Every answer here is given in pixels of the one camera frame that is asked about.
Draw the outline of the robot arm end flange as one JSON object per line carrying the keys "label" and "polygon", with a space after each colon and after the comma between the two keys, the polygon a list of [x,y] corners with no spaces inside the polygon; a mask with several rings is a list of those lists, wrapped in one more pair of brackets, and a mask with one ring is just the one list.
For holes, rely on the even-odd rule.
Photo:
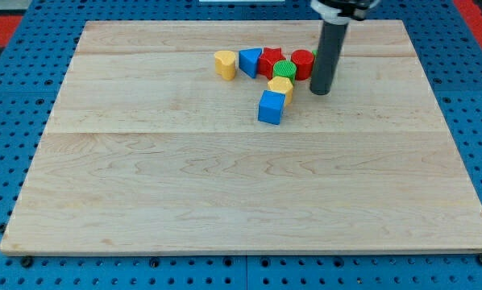
{"label": "robot arm end flange", "polygon": [[363,21],[380,0],[311,0],[310,7],[321,19],[333,25],[346,25],[351,20]]}

